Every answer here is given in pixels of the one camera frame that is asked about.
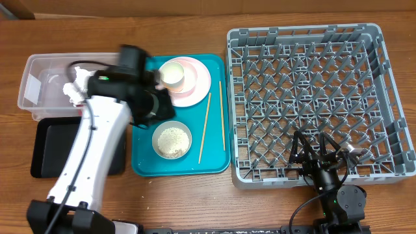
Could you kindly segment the grey bowl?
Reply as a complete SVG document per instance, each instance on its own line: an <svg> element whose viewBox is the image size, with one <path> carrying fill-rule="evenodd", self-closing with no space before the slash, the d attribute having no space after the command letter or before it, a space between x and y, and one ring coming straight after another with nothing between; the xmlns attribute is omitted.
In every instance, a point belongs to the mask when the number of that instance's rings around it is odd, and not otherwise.
<svg viewBox="0 0 416 234"><path fill-rule="evenodd" d="M164 159L168 159L168 158L163 157L162 154L161 154L161 152L159 151L158 146L157 146L157 139L160 137L161 133L165 129L168 129L170 127L177 127L177 128L180 128L180 129L184 130L184 132L186 132L186 134L188 135L189 140L190 140L189 149L190 149L190 147L192 145L192 134L191 134L189 128L185 124L183 124L181 122L178 122L178 121L167 121L167 122L163 122L153 132L153 136L152 136L152 146L153 146L154 151L157 153L157 155L159 155L160 157L162 157Z"/></svg>

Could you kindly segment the wooden chopstick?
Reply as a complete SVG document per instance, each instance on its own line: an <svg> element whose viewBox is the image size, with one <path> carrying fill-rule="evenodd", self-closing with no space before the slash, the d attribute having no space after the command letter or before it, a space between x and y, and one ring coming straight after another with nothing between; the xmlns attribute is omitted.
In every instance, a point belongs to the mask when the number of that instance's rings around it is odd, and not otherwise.
<svg viewBox="0 0 416 234"><path fill-rule="evenodd" d="M223 106L223 97L222 97L222 82L218 82L219 86L219 95L220 95L220 116L221 116L221 124L222 124L222 144L223 150L226 150L226 141L225 141L225 126L224 126L224 106Z"/></svg>
<svg viewBox="0 0 416 234"><path fill-rule="evenodd" d="M205 133L207 129L207 121L209 117L209 109L210 109L210 104L211 104L211 95L212 95L211 93L209 93L208 95L207 108L205 111L205 120L204 120L203 133L202 133L201 145L200 145L200 153L198 157L198 164L200 164L202 160L202 153L203 153L203 147L204 147L204 142L205 142Z"/></svg>

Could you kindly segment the white napkin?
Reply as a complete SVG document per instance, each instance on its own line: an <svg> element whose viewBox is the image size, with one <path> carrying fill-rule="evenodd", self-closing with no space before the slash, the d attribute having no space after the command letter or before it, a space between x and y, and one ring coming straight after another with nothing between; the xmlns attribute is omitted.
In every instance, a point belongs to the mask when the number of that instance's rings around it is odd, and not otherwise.
<svg viewBox="0 0 416 234"><path fill-rule="evenodd" d="M88 80L91 76L93 76L93 74L95 74L95 72L95 70L89 71L76 66L74 82L64 84L62 88L63 94L69 97L70 103L74 107L80 106L84 103L84 98L88 90Z"/></svg>

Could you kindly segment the rice grains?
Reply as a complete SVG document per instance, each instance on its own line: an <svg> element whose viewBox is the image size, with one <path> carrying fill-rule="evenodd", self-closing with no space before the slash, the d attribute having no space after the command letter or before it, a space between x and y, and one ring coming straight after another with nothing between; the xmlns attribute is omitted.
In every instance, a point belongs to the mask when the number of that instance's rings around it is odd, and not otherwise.
<svg viewBox="0 0 416 234"><path fill-rule="evenodd" d="M186 154L190 140L184 130L170 127L161 133L157 139L157 146L163 157L176 159Z"/></svg>

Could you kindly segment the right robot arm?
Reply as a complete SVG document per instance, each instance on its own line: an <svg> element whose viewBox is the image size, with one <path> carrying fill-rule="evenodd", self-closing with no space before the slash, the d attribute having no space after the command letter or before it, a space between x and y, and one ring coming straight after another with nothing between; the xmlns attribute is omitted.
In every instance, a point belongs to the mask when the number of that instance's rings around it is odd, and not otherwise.
<svg viewBox="0 0 416 234"><path fill-rule="evenodd" d="M337 143L329 134L318 135L319 149L315 151L300 131L293 135L289 162L301 164L298 173L304 180L310 178L317 193L301 204L291 215L289 233L370 233L370 227L362 226L367 201L366 191L357 185L346 185L351 167L359 164L363 149L349 142ZM294 226L295 216L313 201L319 201L324 217L311 226Z"/></svg>

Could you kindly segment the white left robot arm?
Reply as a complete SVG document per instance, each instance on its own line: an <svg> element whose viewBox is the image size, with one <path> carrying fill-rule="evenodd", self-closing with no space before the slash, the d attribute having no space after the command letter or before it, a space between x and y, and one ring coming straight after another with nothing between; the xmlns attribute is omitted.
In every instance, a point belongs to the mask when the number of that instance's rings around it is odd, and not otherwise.
<svg viewBox="0 0 416 234"><path fill-rule="evenodd" d="M88 79L84 110L70 154L45 201L32 200L27 221L33 233L143 233L142 225L112 221L101 213L116 148L128 125L140 128L176 115L168 90L157 89L150 55L121 45L115 65Z"/></svg>

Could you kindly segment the grey dishwasher rack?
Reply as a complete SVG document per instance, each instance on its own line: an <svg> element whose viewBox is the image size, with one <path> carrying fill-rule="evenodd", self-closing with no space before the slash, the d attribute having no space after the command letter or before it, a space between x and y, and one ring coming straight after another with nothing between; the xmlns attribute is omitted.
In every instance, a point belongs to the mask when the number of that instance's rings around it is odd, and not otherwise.
<svg viewBox="0 0 416 234"><path fill-rule="evenodd" d="M304 186L295 131L363 150L348 184L415 175L415 149L381 28L374 23L232 29L227 34L231 173L239 189Z"/></svg>

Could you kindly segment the clear plastic waste bin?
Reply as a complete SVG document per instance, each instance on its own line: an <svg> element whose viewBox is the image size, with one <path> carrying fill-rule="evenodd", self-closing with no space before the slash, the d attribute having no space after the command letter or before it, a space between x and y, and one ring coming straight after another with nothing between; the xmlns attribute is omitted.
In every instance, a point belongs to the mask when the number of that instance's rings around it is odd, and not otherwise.
<svg viewBox="0 0 416 234"><path fill-rule="evenodd" d="M73 117L82 115L62 89L69 82L66 66L76 60L94 60L114 65L117 53L47 53L31 55L25 65L18 95L18 107L32 118Z"/></svg>

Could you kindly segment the cream cup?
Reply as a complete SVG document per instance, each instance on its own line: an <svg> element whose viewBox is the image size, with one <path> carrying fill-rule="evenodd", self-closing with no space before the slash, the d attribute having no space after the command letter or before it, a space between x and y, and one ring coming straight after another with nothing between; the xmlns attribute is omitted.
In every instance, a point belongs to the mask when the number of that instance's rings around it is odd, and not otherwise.
<svg viewBox="0 0 416 234"><path fill-rule="evenodd" d="M166 62L159 68L162 85L173 91L180 92L183 89L185 69L178 62Z"/></svg>

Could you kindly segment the pink bowl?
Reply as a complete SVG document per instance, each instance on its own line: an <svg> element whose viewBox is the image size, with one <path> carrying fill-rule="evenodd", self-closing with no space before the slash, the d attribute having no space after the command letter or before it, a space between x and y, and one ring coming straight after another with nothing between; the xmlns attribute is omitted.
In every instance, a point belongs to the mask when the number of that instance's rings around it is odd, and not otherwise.
<svg viewBox="0 0 416 234"><path fill-rule="evenodd" d="M173 93L178 93L178 94L184 94L187 92L190 92L193 90L193 88L196 85L196 78L197 78L197 72L195 67L190 63L187 62L185 60L169 60L168 62L178 62L180 63L184 69L185 69L185 78L184 78L184 83L183 83L183 89L180 92L173 92Z"/></svg>

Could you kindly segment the pink plate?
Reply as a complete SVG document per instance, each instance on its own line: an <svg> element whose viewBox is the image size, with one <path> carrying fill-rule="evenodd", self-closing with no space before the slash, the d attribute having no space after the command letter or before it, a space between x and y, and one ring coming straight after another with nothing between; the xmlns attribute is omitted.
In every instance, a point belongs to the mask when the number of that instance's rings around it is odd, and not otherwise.
<svg viewBox="0 0 416 234"><path fill-rule="evenodd" d="M176 57L170 60L179 60L179 59L190 62L195 67L196 72L197 72L196 85L192 91L184 93L184 94L173 93L169 91L169 89L168 91L171 96L173 106L190 107L199 103L209 93L209 89L211 87L211 75L207 67L202 62L197 60L196 58ZM160 83L157 86L157 88L162 89L165 87L162 85L162 83Z"/></svg>

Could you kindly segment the teal serving tray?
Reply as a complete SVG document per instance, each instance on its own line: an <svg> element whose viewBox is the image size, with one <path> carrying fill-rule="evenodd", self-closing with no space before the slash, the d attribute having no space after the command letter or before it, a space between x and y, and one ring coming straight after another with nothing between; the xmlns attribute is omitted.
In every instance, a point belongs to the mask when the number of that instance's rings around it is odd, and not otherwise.
<svg viewBox="0 0 416 234"><path fill-rule="evenodd" d="M148 129L132 128L131 164L135 173L143 177L184 176L192 174L212 174L223 172L230 164L229 135L232 132L228 123L228 101L226 88L226 73L224 61L214 54L178 55L176 57L191 57L202 62L211 75L211 104L201 163L198 164L202 140L205 111L209 93L199 103L190 107L176 107L174 121L185 124L192 134L192 145L184 157L169 160L157 155L152 146L152 136L159 123ZM148 69L160 68L165 62L175 56L159 56L146 64ZM218 82L222 82L222 97L224 106L224 126L226 150L222 144L222 124L220 116L220 95Z"/></svg>

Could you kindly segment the black plastic tray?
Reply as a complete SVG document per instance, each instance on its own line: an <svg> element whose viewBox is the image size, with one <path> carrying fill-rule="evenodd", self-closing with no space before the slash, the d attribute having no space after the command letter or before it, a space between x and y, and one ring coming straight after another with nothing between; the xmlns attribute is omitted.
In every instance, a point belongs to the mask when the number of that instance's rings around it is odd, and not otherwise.
<svg viewBox="0 0 416 234"><path fill-rule="evenodd" d="M44 118L38 122L31 163L34 178L59 177L80 122L80 117Z"/></svg>

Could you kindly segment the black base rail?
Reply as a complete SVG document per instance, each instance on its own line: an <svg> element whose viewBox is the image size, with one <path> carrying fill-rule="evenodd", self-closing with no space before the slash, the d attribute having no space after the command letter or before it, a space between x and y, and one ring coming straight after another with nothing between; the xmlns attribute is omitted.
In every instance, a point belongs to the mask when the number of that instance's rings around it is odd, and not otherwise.
<svg viewBox="0 0 416 234"><path fill-rule="evenodd" d="M370 234L371 230L369 226L362 226L361 230L347 229L346 231L336 230L333 228L330 231L320 231L313 226L293 226L292 233L294 234L317 234L317 233L364 233ZM289 226L281 226L275 228L250 228L250 229L182 229L173 230L171 228L154 228L145 229L145 234L289 234Z"/></svg>

